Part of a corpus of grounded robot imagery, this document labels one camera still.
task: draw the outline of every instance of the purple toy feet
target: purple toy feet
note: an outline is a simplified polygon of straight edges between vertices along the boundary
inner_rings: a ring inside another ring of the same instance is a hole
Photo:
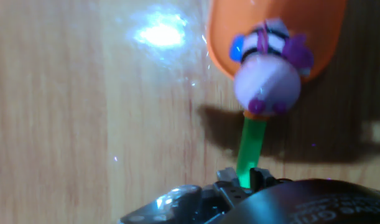
[[[274,103],[272,109],[277,114],[285,114],[287,112],[287,105],[285,103]]]
[[[266,109],[266,103],[259,99],[253,99],[248,104],[248,110],[252,114],[261,114]]]

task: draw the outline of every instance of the small toy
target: small toy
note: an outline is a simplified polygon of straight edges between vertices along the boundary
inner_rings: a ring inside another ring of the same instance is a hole
[[[249,187],[266,121],[296,103],[332,58],[346,0],[212,0],[207,42],[245,109],[236,172]]]
[[[249,35],[238,35],[230,57],[241,62],[234,76],[239,103],[256,115],[288,112],[300,95],[300,76],[308,76],[313,53],[304,46],[306,36],[289,32],[280,19],[258,24]]]

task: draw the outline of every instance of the orange spoon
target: orange spoon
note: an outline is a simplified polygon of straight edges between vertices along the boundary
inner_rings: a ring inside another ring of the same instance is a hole
[[[207,42],[215,65],[230,79],[240,64],[229,57],[233,39],[248,34],[266,19],[280,18],[289,34],[305,34],[314,65],[302,83],[315,78],[329,63],[338,42],[346,0],[212,0]],[[249,187],[249,169],[257,166],[265,121],[268,117],[245,111],[246,119],[239,150],[237,173],[243,187]]]

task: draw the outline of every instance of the purple toy ear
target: purple toy ear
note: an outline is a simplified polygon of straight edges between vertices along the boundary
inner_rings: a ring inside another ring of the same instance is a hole
[[[282,56],[285,57],[295,68],[311,68],[314,65],[313,53],[304,46],[306,35],[297,34],[287,39]]]

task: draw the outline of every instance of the green stick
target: green stick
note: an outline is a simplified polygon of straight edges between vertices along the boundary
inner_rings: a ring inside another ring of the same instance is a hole
[[[241,187],[251,187],[249,171],[259,162],[266,124],[245,118],[236,170]]]

